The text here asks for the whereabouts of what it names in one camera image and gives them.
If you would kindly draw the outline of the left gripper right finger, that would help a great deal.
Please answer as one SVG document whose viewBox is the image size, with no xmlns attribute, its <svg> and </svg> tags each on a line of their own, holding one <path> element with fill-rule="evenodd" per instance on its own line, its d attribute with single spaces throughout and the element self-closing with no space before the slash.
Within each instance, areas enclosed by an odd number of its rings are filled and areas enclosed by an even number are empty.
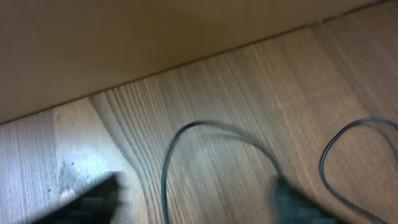
<svg viewBox="0 0 398 224">
<path fill-rule="evenodd" d="M 285 177 L 275 178 L 269 206 L 281 224 L 341 224 L 342 221 L 310 200 Z"/>
</svg>

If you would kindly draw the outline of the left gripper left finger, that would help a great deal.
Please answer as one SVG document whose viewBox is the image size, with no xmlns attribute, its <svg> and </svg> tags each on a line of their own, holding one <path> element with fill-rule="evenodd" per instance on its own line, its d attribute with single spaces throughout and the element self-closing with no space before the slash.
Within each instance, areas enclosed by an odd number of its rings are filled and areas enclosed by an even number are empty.
<svg viewBox="0 0 398 224">
<path fill-rule="evenodd" d="M 77 198 L 34 220 L 33 224 L 110 223 L 120 206 L 120 183 L 111 174 L 86 190 Z"/>
</svg>

